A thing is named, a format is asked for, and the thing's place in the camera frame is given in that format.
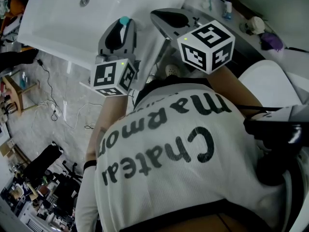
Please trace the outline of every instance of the wooden stool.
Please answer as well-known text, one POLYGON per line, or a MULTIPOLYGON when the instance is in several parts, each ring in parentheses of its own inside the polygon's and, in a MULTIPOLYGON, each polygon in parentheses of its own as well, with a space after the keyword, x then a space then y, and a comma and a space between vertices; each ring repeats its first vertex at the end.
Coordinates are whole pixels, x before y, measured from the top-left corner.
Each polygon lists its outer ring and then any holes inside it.
POLYGON ((33 105, 30 107, 27 107, 24 109, 24 104, 23 104, 23 94, 31 90, 32 88, 36 87, 38 84, 35 83, 31 85, 30 87, 26 89, 22 89, 20 86, 17 85, 17 83, 12 79, 12 76, 16 75, 19 71, 15 72, 12 75, 6 75, 2 79, 6 85, 6 88, 11 91, 11 101, 16 103, 17 106, 17 113, 19 116, 22 115, 22 113, 26 110, 29 110, 31 108, 37 107, 37 105, 33 105))

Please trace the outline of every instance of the black wristband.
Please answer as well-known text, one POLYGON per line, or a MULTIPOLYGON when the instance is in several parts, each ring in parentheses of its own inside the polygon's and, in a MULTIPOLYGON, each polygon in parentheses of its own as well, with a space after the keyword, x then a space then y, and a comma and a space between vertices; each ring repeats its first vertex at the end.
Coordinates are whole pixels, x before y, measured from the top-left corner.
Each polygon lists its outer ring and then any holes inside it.
POLYGON ((96 165, 97 165, 97 161, 96 160, 89 160, 84 165, 84 172, 85 172, 86 168, 91 167, 91 166, 96 166, 96 165))

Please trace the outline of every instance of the toilet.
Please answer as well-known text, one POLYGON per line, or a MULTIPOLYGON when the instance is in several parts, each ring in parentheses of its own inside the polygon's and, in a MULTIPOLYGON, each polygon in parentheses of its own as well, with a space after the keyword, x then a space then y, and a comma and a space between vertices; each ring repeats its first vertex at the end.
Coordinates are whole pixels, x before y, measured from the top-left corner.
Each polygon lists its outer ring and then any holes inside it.
POLYGON ((250 66, 239 80, 261 102, 263 107, 302 105, 282 68, 270 60, 250 66))

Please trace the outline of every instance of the bottle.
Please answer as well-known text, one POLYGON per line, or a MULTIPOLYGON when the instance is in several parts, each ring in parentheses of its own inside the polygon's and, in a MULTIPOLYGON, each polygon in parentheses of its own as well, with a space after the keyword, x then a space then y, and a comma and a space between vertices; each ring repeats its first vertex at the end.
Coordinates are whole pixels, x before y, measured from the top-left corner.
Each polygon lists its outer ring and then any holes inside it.
POLYGON ((222 15, 223 18, 230 20, 232 19, 232 1, 231 0, 225 0, 225 10, 222 15))

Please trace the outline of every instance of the purple object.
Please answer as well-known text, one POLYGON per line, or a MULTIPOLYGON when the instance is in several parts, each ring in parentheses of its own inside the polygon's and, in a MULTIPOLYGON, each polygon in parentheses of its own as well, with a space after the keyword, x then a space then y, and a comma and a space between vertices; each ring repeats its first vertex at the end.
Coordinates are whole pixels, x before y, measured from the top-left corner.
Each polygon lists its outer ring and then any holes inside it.
POLYGON ((283 42, 276 34, 273 33, 262 33, 261 42, 263 50, 275 49, 277 52, 283 49, 283 42))

